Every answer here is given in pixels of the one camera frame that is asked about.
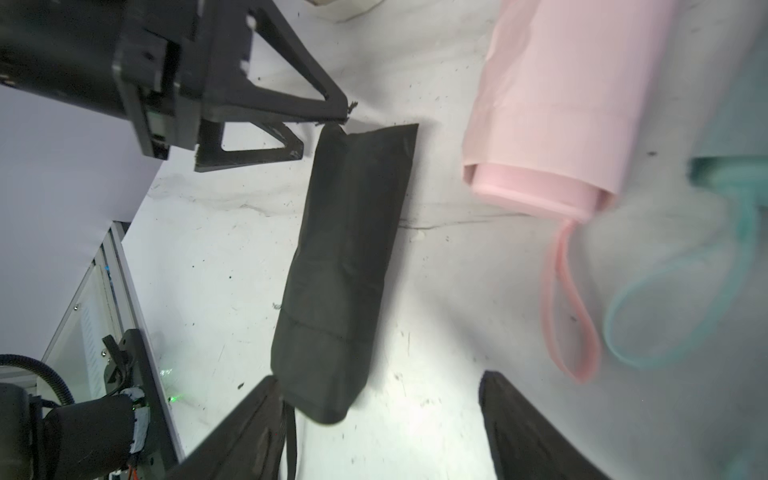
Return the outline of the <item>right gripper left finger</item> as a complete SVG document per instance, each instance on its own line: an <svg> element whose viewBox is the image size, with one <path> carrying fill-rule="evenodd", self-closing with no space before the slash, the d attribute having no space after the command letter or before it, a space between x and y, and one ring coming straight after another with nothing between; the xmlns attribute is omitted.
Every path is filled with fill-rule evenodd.
<svg viewBox="0 0 768 480"><path fill-rule="evenodd" d="M277 479L285 445L275 377L265 377L168 479Z"/></svg>

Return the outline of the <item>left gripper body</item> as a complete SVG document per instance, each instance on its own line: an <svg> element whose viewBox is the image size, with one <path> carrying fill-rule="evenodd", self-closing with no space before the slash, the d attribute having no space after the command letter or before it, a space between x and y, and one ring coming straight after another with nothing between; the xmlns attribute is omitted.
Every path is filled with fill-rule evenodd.
<svg viewBox="0 0 768 480"><path fill-rule="evenodd" d="M1 83L127 120L141 152L192 150L198 115L184 107L182 52L199 1L4 1Z"/></svg>

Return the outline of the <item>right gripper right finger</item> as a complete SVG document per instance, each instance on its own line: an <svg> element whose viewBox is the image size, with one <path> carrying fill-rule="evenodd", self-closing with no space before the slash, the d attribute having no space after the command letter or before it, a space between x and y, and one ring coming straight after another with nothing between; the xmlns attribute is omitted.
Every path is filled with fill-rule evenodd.
<svg viewBox="0 0 768 480"><path fill-rule="evenodd" d="M499 479L606 477L502 373L483 373L479 405Z"/></svg>

